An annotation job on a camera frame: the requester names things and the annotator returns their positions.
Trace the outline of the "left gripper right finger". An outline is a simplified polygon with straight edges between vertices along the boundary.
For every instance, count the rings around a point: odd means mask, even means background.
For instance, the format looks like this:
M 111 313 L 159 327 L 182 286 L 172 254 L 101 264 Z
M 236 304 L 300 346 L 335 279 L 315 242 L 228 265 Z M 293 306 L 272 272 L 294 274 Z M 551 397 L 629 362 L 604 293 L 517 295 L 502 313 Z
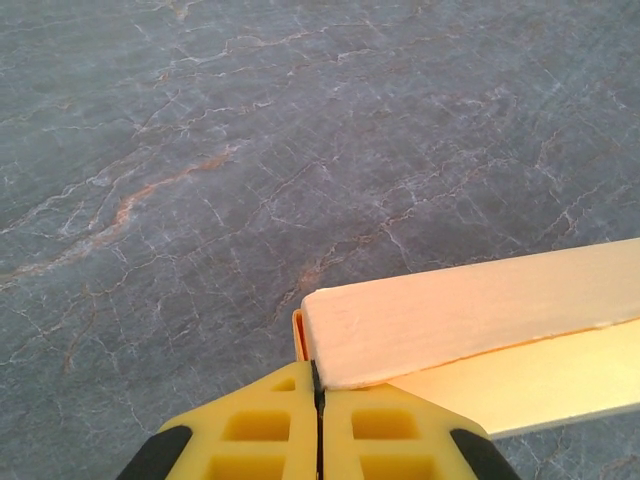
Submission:
M 476 422 L 390 385 L 327 390 L 321 480 L 521 480 Z

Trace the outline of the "orange paper box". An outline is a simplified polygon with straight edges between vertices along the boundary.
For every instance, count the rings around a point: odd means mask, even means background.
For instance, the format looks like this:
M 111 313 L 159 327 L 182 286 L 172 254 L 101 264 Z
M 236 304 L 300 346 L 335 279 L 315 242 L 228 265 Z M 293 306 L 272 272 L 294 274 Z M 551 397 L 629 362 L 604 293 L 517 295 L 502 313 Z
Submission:
M 307 295 L 296 355 L 517 435 L 640 408 L 640 238 Z

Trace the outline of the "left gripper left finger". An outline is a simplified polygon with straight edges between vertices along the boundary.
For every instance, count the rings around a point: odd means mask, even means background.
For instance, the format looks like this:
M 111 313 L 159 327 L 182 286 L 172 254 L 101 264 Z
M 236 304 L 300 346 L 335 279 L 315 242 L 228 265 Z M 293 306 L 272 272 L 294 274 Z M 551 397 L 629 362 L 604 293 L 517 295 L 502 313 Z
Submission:
M 116 480 L 320 480 L 315 393 L 293 362 L 166 421 Z

